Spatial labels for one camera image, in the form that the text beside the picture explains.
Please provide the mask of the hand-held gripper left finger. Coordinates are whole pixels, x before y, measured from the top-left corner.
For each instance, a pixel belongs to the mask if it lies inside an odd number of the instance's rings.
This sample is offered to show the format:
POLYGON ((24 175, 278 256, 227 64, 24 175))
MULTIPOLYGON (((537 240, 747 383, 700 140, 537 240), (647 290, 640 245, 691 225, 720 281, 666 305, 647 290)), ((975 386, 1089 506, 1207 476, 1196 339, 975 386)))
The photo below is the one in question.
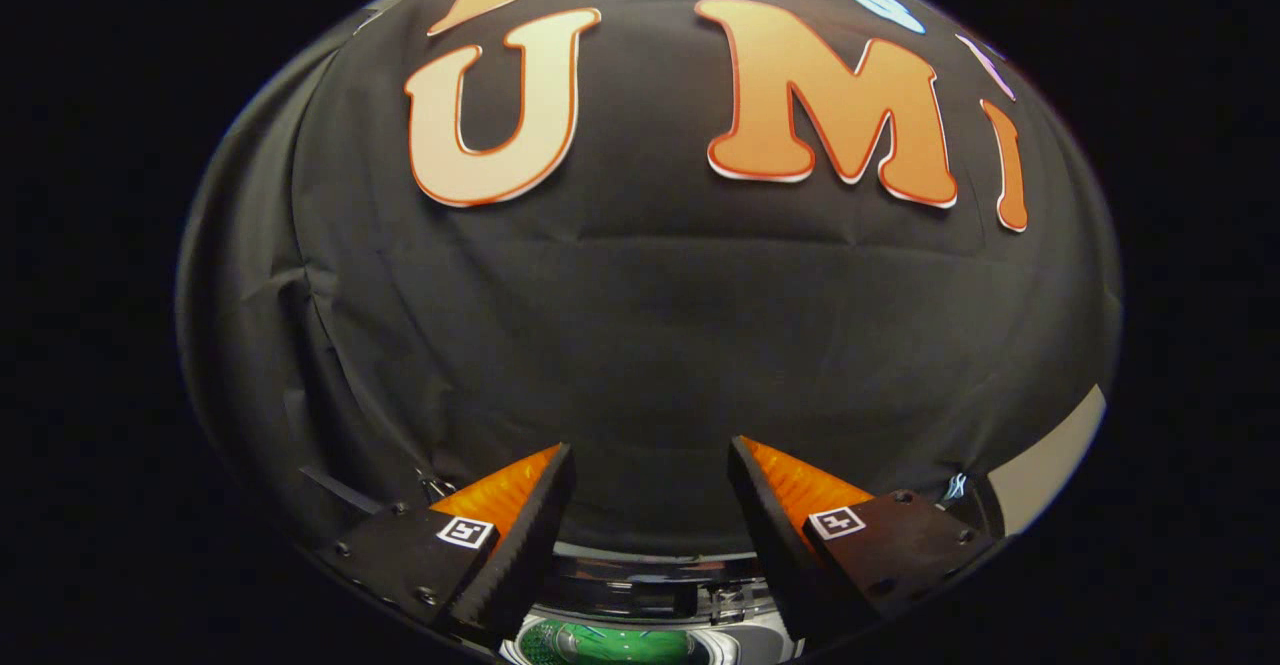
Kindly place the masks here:
POLYGON ((576 480, 568 442, 431 504, 393 503, 317 550, 339 581, 440 636, 516 639, 550 570, 576 480))

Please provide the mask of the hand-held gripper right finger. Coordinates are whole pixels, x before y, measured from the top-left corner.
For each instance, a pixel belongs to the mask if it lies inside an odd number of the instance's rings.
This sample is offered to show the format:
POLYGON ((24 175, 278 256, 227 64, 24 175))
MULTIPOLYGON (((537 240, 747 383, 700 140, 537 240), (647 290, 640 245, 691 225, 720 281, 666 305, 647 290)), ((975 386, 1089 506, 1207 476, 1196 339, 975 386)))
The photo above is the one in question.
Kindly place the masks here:
POLYGON ((750 437, 732 437, 727 459, 785 628, 809 645, 902 616, 996 544, 910 489, 870 495, 750 437))

